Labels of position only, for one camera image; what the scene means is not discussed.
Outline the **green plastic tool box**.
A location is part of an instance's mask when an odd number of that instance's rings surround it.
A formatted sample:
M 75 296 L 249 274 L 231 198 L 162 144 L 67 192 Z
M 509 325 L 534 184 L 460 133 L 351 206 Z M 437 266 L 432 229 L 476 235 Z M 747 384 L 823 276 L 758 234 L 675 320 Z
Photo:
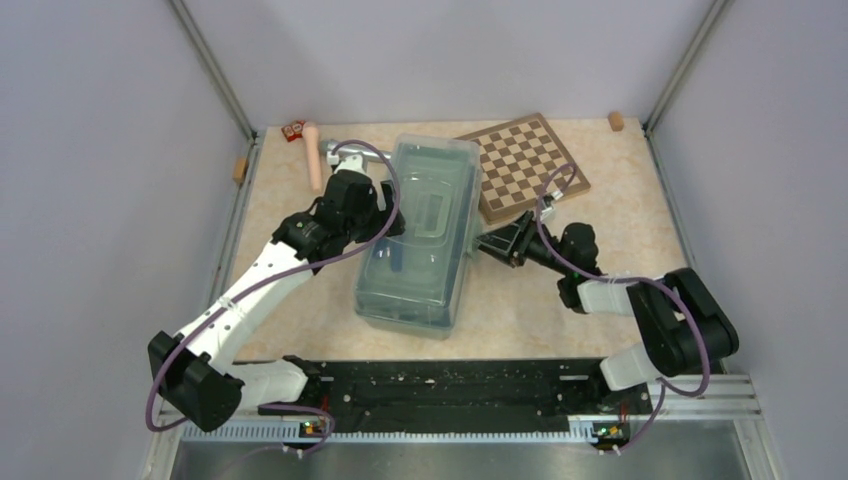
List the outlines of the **green plastic tool box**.
M 364 254 L 354 286 L 354 311 L 370 326 L 439 340 L 452 333 L 481 227 L 480 153 L 468 140 L 397 138 L 405 231 Z

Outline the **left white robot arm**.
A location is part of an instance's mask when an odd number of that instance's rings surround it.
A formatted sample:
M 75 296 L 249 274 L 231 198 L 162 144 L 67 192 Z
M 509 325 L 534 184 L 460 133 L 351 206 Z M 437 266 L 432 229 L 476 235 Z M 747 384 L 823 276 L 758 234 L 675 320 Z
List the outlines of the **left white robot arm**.
M 319 404 L 320 386 L 300 360 L 238 364 L 254 331 L 299 286 L 331 263 L 404 229 L 396 177 L 375 185 L 358 171 L 339 170 L 305 211 L 285 218 L 254 264 L 196 320 L 148 344 L 151 394 L 203 432 L 240 410 L 286 403 L 297 413 Z

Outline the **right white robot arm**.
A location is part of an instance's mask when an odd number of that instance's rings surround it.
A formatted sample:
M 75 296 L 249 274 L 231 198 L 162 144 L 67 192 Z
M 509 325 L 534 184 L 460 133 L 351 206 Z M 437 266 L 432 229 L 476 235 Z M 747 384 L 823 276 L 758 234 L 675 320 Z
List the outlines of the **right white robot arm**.
M 635 320 L 639 342 L 600 361 L 586 385 L 589 404 L 612 412 L 627 389 L 649 381 L 679 395 L 705 393 L 712 362 L 736 353 L 739 338 L 700 276 L 691 268 L 658 279 L 603 274 L 591 225 L 570 223 L 556 236 L 544 224 L 551 199 L 545 196 L 537 209 L 479 235 L 473 245 L 512 268 L 533 262 L 559 273 L 559 298 L 573 312 Z

